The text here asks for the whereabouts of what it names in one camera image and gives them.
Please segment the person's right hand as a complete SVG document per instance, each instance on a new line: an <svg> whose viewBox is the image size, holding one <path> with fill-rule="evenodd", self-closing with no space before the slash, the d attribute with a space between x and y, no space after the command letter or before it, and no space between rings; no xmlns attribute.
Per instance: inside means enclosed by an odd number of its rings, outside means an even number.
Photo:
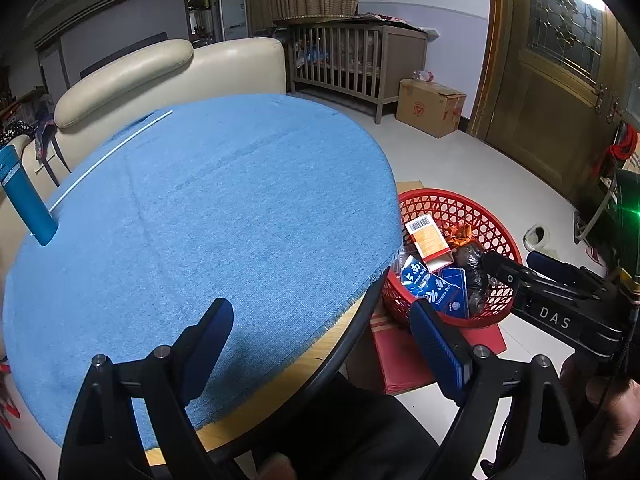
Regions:
<svg viewBox="0 0 640 480"><path fill-rule="evenodd" d="M639 433L639 384L597 377L595 371L593 363L574 353L564 361L560 381L584 448L615 458Z"/></svg>

